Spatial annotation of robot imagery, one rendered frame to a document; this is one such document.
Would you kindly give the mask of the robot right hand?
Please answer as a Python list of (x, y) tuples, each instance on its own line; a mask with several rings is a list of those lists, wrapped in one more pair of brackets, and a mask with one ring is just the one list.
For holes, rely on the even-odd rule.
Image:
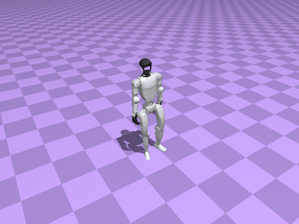
[(132, 121), (133, 121), (136, 125), (141, 124), (141, 123), (139, 123), (139, 122), (137, 121), (137, 114), (135, 115), (135, 118), (132, 117)]

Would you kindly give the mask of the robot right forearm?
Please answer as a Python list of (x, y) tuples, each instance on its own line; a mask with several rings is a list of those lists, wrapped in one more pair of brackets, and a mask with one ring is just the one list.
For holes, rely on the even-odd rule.
[(132, 117), (135, 118), (135, 115), (138, 113), (138, 104), (135, 103), (135, 99), (134, 98), (132, 98), (132, 107), (133, 107)]

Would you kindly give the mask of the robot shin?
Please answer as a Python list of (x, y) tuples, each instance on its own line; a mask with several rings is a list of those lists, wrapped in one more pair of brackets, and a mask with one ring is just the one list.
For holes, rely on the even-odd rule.
[(155, 131), (156, 145), (158, 145), (158, 146), (160, 145), (163, 133), (164, 133), (164, 129), (162, 131), (160, 131), (160, 132)]
[(142, 136), (142, 141), (143, 141), (143, 145), (144, 145), (144, 147), (145, 147), (145, 151), (147, 150), (148, 151), (148, 144), (149, 144), (149, 142), (148, 142), (148, 137), (146, 136), (146, 137), (143, 137)]

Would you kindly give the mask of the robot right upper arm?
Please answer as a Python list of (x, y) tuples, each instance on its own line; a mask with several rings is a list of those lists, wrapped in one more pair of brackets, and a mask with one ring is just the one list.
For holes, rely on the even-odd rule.
[(139, 103), (140, 99), (137, 95), (138, 95), (138, 87), (140, 86), (140, 79), (133, 80), (131, 82), (131, 86), (132, 86), (132, 95), (133, 98), (135, 99), (135, 103)]

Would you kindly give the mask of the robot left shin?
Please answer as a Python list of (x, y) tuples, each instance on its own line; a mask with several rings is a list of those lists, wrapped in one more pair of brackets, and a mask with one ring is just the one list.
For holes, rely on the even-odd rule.
[(155, 131), (156, 145), (158, 145), (158, 146), (160, 145), (163, 133), (164, 133), (164, 129), (162, 131), (160, 131), (160, 132)]

